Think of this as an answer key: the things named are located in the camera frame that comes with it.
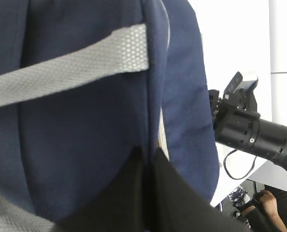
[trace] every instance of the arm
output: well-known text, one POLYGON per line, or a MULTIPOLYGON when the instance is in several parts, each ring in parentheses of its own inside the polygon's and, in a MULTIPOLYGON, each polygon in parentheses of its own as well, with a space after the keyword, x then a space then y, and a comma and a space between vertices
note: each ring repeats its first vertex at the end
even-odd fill
POLYGON ((259 201, 263 204, 268 218, 281 232, 287 232, 287 228, 278 214, 276 198, 267 190, 263 190, 262 193, 263 196, 259 199, 259 201))

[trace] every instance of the gray webbing strap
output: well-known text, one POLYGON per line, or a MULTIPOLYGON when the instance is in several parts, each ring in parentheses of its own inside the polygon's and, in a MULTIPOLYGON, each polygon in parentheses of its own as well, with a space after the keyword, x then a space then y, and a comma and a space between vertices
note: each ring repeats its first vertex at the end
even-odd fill
POLYGON ((113 31, 82 50, 0 76, 0 107, 148 69, 145 24, 113 31))

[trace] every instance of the navy fabric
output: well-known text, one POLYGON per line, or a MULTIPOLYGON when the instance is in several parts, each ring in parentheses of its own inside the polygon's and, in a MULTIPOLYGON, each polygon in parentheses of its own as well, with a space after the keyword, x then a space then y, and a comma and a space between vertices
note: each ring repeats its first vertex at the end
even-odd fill
MULTIPOLYGON (((142 21, 139 1, 32 0, 21 64, 62 56, 142 21)), ((23 163, 37 215, 59 221, 83 207, 134 146, 148 143, 141 135, 145 91, 146 73, 127 73, 20 104, 23 163)))
MULTIPOLYGON (((0 75, 20 67, 28 1, 0 1, 0 75)), ((0 193, 34 212, 21 162, 17 106, 0 109, 0 193)))
POLYGON ((171 27, 163 115, 171 162, 187 183, 210 201, 218 182, 201 34, 187 0, 164 0, 171 27))
POLYGON ((118 74, 0 108, 3 196, 61 221, 110 183, 134 146, 143 148, 146 162, 153 158, 162 105, 174 166, 195 191, 211 199, 217 154, 200 34, 186 0, 164 1, 171 24, 169 50, 161 0, 30 0, 28 8, 26 0, 19 0, 5 9, 2 2, 9 1, 0 2, 0 20, 9 25, 8 34, 0 31, 0 37, 9 37, 0 42, 0 74, 76 51, 142 22, 147 24, 150 65, 145 72, 118 74))

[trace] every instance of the sneaker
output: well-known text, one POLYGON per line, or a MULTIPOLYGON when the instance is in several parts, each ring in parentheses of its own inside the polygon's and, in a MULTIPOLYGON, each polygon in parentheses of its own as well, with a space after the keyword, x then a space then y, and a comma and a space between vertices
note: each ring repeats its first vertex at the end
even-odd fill
POLYGON ((251 198, 241 186, 238 186, 233 192, 231 192, 227 199, 232 202, 233 206, 239 207, 247 204, 251 198))

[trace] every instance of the white table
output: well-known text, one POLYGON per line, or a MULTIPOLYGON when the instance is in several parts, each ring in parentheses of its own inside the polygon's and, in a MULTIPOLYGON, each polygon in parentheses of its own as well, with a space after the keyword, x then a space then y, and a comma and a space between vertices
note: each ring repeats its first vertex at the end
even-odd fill
MULTIPOLYGON (((272 119, 270 35, 268 0, 189 0, 202 33, 204 62, 209 89, 223 90, 237 71, 259 77, 255 96, 263 119, 272 119)), ((232 149, 217 145, 220 162, 232 149)), ((227 167, 234 177, 244 176, 254 156, 236 152, 227 167)), ((257 159, 255 169, 265 163, 257 159)), ((220 178, 211 205, 220 203, 244 180, 230 179, 220 168, 220 178)))

